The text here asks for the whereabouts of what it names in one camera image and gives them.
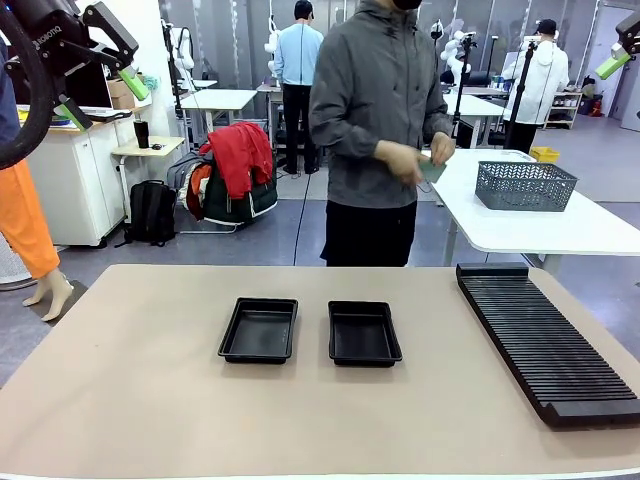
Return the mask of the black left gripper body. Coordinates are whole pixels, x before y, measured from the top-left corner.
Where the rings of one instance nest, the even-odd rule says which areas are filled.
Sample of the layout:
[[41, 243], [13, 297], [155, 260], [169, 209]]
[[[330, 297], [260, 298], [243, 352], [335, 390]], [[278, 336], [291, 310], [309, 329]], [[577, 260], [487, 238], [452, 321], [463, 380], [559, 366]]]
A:
[[85, 25], [73, 1], [6, 1], [6, 71], [32, 93], [56, 92], [85, 66]]

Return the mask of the person's right hand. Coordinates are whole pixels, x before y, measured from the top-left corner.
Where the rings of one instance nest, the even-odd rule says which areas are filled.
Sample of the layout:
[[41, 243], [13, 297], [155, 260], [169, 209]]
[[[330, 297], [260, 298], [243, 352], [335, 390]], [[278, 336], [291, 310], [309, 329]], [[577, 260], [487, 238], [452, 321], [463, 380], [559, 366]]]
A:
[[416, 186], [423, 180], [419, 166], [422, 154], [413, 147], [380, 140], [374, 157], [385, 163], [390, 172], [405, 184]]

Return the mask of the person's left hand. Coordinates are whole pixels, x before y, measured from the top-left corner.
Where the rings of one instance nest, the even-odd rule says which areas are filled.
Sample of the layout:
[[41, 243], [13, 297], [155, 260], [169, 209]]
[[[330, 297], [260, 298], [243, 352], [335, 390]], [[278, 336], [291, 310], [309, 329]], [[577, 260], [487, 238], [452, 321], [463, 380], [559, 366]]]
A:
[[434, 165], [444, 165], [455, 152], [455, 142], [446, 133], [436, 132], [430, 144]]

